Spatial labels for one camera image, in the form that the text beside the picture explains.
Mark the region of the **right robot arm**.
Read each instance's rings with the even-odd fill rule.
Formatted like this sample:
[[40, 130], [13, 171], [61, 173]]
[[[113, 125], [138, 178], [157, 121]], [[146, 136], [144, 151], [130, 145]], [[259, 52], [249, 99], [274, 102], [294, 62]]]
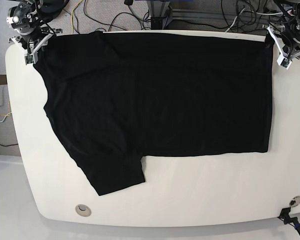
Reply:
[[62, 32], [60, 28], [50, 27], [49, 23], [68, 3], [67, 0], [19, 0], [17, 6], [8, 10], [6, 23], [19, 34], [9, 42], [21, 48], [27, 64], [36, 62], [40, 48]]

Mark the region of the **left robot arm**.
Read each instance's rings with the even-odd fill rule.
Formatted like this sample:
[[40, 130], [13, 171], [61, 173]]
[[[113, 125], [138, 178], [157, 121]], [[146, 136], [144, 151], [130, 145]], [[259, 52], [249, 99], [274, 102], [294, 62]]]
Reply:
[[278, 10], [260, 13], [268, 16], [269, 35], [279, 51], [279, 66], [288, 69], [294, 59], [300, 60], [300, 0], [275, 0]]

